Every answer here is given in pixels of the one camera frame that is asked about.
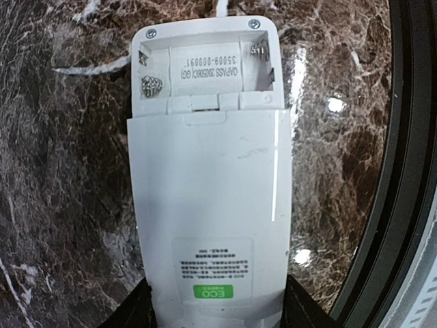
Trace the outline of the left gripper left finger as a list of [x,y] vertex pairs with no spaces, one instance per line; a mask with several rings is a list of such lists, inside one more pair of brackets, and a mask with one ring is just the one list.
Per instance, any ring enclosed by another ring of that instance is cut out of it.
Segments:
[[157,328],[152,289],[144,277],[98,328]]

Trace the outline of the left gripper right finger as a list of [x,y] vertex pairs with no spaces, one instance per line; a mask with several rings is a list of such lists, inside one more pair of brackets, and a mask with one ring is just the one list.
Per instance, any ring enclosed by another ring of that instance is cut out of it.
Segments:
[[295,280],[287,276],[280,328],[329,328],[335,326],[330,317]]

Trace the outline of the white remote control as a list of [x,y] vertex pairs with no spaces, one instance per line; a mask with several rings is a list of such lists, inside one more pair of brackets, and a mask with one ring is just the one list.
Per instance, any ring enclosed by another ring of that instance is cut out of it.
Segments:
[[292,216],[291,114],[264,16],[140,29],[127,121],[159,327],[278,327]]

